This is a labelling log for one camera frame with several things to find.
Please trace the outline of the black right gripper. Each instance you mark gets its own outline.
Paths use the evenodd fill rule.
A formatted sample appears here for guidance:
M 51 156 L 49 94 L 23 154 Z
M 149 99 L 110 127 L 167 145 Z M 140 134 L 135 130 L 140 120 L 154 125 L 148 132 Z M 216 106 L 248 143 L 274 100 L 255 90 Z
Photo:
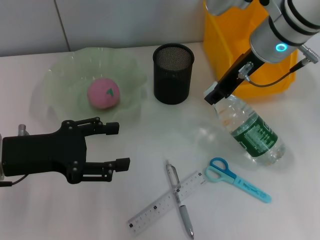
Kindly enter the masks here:
M 229 97 L 243 82 L 243 80 L 238 77 L 239 70 L 248 63 L 253 64 L 253 67 L 247 73 L 247 75 L 250 76 L 265 62 L 260 60 L 251 49 L 247 50 L 235 61 L 218 83 L 213 83 L 204 91 L 204 100 L 210 105 L 214 105 L 220 100 Z

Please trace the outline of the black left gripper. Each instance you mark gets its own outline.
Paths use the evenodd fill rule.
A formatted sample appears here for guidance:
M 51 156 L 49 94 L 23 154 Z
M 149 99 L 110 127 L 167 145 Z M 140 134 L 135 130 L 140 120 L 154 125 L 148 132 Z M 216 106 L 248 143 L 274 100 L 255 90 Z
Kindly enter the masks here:
M 85 137 L 117 135 L 120 124 L 103 124 L 100 117 L 78 121 L 65 120 L 48 134 L 3 138 L 1 164 L 6 177 L 58 172 L 70 184 L 111 182 L 114 172 L 126 172 L 130 158 L 107 162 L 86 162 Z

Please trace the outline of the pink peach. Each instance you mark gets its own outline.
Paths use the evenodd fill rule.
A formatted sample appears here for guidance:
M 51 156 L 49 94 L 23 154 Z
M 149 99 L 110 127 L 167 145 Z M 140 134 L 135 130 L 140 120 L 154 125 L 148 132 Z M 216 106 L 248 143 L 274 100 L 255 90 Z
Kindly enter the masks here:
M 116 106 L 120 96 L 118 85 L 109 78 L 98 78 L 87 89 L 89 104 L 99 110 Z

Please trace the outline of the clear water bottle green label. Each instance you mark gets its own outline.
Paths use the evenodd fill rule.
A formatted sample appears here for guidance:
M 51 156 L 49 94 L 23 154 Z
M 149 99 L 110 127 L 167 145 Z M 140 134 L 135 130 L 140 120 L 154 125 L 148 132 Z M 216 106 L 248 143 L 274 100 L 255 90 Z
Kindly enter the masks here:
M 231 94 L 213 107 L 223 127 L 252 161 L 268 166 L 284 156 L 286 146 L 283 140 L 245 101 Z

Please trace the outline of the black mesh pen cup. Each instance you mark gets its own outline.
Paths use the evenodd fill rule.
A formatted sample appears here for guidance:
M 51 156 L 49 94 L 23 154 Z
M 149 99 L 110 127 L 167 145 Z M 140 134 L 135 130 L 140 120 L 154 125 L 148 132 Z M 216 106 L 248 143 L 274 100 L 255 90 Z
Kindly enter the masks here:
M 189 96 L 193 52 L 185 45 L 167 43 L 158 47 L 153 59 L 153 94 L 163 104 L 177 105 Z

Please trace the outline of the transparent plastic ruler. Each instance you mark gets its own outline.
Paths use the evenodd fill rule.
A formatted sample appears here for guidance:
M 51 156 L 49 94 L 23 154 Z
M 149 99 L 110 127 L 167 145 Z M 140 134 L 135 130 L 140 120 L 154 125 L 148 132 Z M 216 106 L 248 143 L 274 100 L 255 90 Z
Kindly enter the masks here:
M 203 171 L 195 171 L 180 184 L 179 189 L 169 190 L 127 221 L 128 229 L 137 236 L 159 220 L 171 209 L 182 204 L 207 182 Z

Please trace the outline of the green glass fruit plate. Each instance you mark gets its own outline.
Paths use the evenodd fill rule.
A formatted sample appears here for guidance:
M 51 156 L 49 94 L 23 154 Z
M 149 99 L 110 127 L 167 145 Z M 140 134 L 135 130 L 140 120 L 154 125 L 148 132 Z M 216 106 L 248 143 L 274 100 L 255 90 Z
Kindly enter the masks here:
M 119 87 L 119 103 L 106 110 L 90 105 L 87 89 L 97 79 L 108 78 Z M 45 73 L 35 87 L 30 113 L 53 131 L 64 120 L 99 117 L 106 122 L 126 122 L 140 115 L 148 77 L 137 59 L 123 50 L 88 47 L 70 52 Z

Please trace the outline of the blue scissors with blade cover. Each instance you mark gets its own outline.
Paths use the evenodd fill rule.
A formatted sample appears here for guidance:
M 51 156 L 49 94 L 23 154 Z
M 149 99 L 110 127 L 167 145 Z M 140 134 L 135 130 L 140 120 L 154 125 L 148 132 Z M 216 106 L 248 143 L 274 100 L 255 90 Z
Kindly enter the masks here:
M 204 170 L 206 178 L 212 182 L 227 182 L 246 192 L 247 194 L 255 197 L 256 199 L 269 204 L 272 202 L 272 197 L 254 186 L 252 183 L 246 181 L 242 177 L 236 175 L 229 169 L 228 162 L 221 158 L 215 157 L 210 162 L 207 168 Z

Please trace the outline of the clear grey ballpoint pen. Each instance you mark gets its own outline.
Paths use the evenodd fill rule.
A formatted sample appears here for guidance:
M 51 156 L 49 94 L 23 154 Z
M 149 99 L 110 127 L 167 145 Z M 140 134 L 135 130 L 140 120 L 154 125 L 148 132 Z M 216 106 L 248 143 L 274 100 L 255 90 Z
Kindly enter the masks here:
M 189 238 L 191 240 L 194 240 L 195 235 L 194 235 L 193 225 L 191 223 L 187 207 L 179 197 L 179 192 L 181 190 L 181 183 L 178 177 L 177 170 L 168 160 L 166 160 L 165 162 L 165 168 L 169 178 L 170 185 L 173 190 L 173 195 L 175 197 L 185 231 L 189 236 Z

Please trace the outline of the yellow plastic storage bin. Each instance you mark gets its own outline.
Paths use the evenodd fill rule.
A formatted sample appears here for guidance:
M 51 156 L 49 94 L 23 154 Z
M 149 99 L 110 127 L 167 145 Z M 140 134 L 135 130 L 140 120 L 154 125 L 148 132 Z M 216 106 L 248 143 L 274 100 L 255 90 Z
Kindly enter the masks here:
M 253 0 L 246 9 L 232 7 L 220 16 L 205 11 L 203 47 L 217 80 L 250 48 L 251 33 L 267 16 L 259 0 Z M 297 58 L 298 53 L 294 51 L 280 63 L 266 63 L 250 79 L 262 85 L 272 83 L 286 74 L 297 63 Z

